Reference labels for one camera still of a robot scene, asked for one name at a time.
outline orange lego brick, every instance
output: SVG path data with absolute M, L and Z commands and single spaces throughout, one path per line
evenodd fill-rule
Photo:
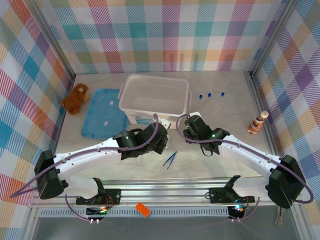
M 147 208 L 142 202 L 139 202 L 136 206 L 135 209 L 138 210 L 139 213 L 141 213 L 145 218 L 147 218 L 150 214 L 150 209 Z

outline white plastic bin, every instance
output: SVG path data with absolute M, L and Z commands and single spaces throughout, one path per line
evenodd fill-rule
M 176 128 L 178 117 L 185 114 L 191 104 L 186 80 L 138 74 L 127 78 L 118 98 L 119 108 L 130 123 L 149 125 L 156 113 L 159 118 L 171 121 L 171 129 Z

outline blue tweezers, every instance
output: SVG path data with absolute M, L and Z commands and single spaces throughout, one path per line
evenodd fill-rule
M 175 153 L 172 154 L 172 155 L 168 158 L 167 161 L 165 161 L 165 163 L 162 165 L 162 167 L 164 167 L 165 164 L 171 160 L 171 162 L 169 163 L 169 166 L 166 168 L 166 169 L 169 169 L 170 166 L 171 166 L 171 164 L 172 164 L 172 162 L 174 161 L 174 159 L 175 159 L 175 157 L 176 157 L 177 152 L 178 152 L 178 151 L 175 151 Z

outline brown stuffed animal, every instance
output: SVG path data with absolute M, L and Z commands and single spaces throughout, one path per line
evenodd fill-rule
M 79 113 L 81 106 L 90 98 L 88 89 L 83 83 L 77 84 L 71 93 L 62 99 L 61 106 L 66 108 L 71 115 Z

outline white table surface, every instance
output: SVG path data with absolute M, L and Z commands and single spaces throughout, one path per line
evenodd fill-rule
M 187 112 L 200 112 L 203 120 L 211 129 L 222 128 L 241 141 L 262 151 L 268 152 L 268 144 L 264 133 L 251 135 L 247 126 L 257 117 L 244 74 L 242 71 L 179 71 L 139 73 L 149 76 L 185 79 L 193 92 L 191 107 Z M 77 75 L 74 85 L 86 84 L 91 93 L 95 90 L 120 89 L 130 73 L 118 74 L 83 74 Z M 90 106 L 86 102 L 77 115 L 65 115 L 56 153 L 79 150 L 102 142 L 100 139 L 82 136 L 82 126 Z M 144 128 L 142 125 L 129 124 L 127 129 Z M 172 179 L 172 178 L 207 178 L 258 176 L 258 174 L 236 159 L 214 154 L 206 157 L 198 144 L 187 144 L 174 129 L 168 131 L 170 141 L 162 155 L 155 152 L 144 154 L 138 158 L 122 161 L 110 161 L 91 167 L 76 175 L 101 180 L 137 180 L 137 179 Z M 169 169 L 163 163 L 177 150 L 176 157 Z

